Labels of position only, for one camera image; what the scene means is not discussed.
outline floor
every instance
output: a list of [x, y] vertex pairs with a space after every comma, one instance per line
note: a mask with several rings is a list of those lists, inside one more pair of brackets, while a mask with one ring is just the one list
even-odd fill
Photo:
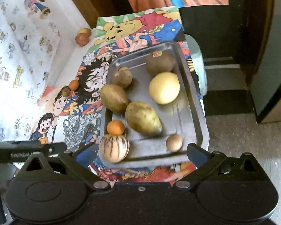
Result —
[[229, 157], [251, 152], [256, 157], [279, 193], [272, 220], [281, 225], [281, 122], [256, 123], [240, 68], [228, 65], [206, 69], [206, 73], [209, 91], [203, 101], [209, 151], [221, 151]]

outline striped fruit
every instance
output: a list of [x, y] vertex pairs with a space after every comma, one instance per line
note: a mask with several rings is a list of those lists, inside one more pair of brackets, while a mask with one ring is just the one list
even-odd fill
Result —
[[129, 147], [125, 136], [106, 134], [100, 141], [99, 155], [108, 162], [118, 163], [127, 156]]

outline baking tray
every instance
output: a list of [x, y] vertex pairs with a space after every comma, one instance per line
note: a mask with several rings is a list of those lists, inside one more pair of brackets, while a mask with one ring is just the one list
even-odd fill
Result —
[[[172, 70], [180, 82], [178, 97], [170, 104], [159, 105], [149, 96], [149, 83], [152, 77], [147, 73], [146, 56], [156, 51], [168, 51], [175, 58]], [[105, 107], [102, 109], [100, 139], [107, 134], [107, 124], [114, 119], [121, 120], [126, 130], [124, 135], [130, 142], [127, 157], [119, 163], [110, 163], [99, 152], [102, 163], [108, 168], [138, 168], [153, 166], [169, 166], [174, 163], [188, 161], [186, 149], [189, 143], [195, 143], [206, 149], [209, 144], [209, 133], [205, 115], [198, 98], [196, 87], [189, 71], [185, 57], [177, 42], [164, 42], [147, 47], [116, 59], [110, 64], [106, 76], [106, 84], [111, 82], [113, 73], [120, 67], [130, 69], [133, 80], [125, 92], [131, 101], [143, 101], [154, 108], [162, 123], [161, 135], [149, 138], [129, 127], [125, 116], [118, 115]], [[165, 145], [171, 134], [178, 133], [183, 137], [180, 151], [171, 153]]]

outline orange fruit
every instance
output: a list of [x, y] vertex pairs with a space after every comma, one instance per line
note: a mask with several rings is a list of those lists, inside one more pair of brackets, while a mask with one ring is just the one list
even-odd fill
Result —
[[72, 90], [72, 91], [77, 90], [77, 89], [79, 88], [79, 83], [78, 83], [78, 81], [77, 81], [77, 80], [72, 80], [72, 81], [70, 82], [70, 84], [69, 84], [69, 88], [70, 88], [70, 90]]
[[111, 135], [121, 135], [125, 131], [125, 125], [120, 120], [112, 120], [107, 125], [107, 132]]

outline screw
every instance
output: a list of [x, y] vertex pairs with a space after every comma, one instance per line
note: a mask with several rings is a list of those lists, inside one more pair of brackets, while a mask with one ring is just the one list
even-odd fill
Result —
[[146, 190], [145, 187], [139, 187], [139, 188], [138, 188], [138, 191], [145, 191], [145, 190]]
[[96, 189], [106, 189], [108, 187], [108, 183], [105, 181], [97, 181], [94, 183], [94, 187]]
[[188, 181], [178, 181], [176, 183], [176, 187], [180, 189], [187, 189], [191, 186], [191, 184]]

